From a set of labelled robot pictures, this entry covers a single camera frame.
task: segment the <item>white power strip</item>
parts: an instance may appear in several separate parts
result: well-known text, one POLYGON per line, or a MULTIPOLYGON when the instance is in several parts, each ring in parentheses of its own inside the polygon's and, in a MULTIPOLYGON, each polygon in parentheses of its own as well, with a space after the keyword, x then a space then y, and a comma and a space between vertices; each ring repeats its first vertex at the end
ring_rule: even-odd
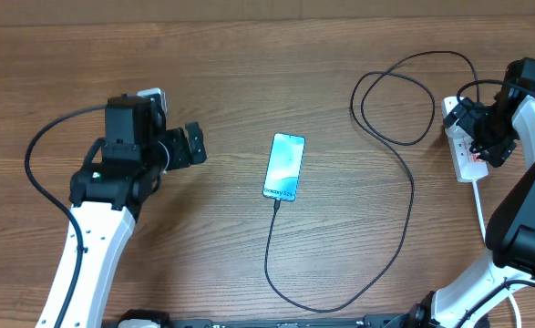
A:
MULTIPOLYGON (((443 117, 446 117, 450 111, 454 110, 457 104, 456 97, 443 99, 441 103, 443 117)), ((449 150, 451 150, 451 158, 453 159, 458 181, 471 182, 486 177, 488 175, 488 165, 485 161, 478 159, 478 154, 472 154, 469 151, 472 139, 468 133, 454 124, 450 128, 446 128, 446 134, 448 135, 449 150)))

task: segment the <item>wood grain surface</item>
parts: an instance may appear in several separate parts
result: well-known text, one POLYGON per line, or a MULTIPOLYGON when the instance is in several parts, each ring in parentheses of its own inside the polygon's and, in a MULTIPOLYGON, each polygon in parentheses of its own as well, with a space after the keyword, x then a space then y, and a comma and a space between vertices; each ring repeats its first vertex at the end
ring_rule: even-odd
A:
MULTIPOLYGON (((222 321, 406 312, 483 249, 471 187, 456 182, 440 125, 441 99, 472 78, 463 60, 424 56, 398 69, 432 90, 436 119, 422 142, 396 147, 416 181, 405 246, 353 305, 315 314, 272 292, 262 266, 273 202, 261 190, 273 134, 305 136, 297 201, 279 211, 270 274, 309 306, 352 297, 394 253, 410 185, 396 158, 350 119, 350 94, 364 73, 437 49, 464 53, 480 77, 503 78, 510 61, 535 58, 535 16, 0 28, 0 326, 38 319, 67 229, 26 179, 29 140, 59 115, 150 87, 168 93, 169 128, 201 123, 209 160, 172 171, 148 199, 119 262, 107 319, 130 308, 222 321)), ((483 87, 483 99, 497 89, 483 87)), ((417 138, 431 116, 427 94, 394 78, 366 105, 371 123, 400 140, 417 138)), ((94 113, 39 142, 33 171, 61 200, 103 127, 94 113)), ((479 183, 485 217, 524 169, 517 151, 479 183)), ((535 291, 516 298, 524 326, 535 327, 535 291)), ((509 305, 491 319, 511 327, 509 305)))

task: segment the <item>smartphone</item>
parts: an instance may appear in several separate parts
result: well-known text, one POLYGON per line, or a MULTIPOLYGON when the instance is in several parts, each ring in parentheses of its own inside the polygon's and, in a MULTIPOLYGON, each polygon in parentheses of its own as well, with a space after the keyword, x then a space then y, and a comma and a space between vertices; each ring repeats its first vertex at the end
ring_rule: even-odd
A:
POLYGON ((295 200, 304 146, 304 137, 275 134, 263 185, 263 196, 278 200, 295 200))

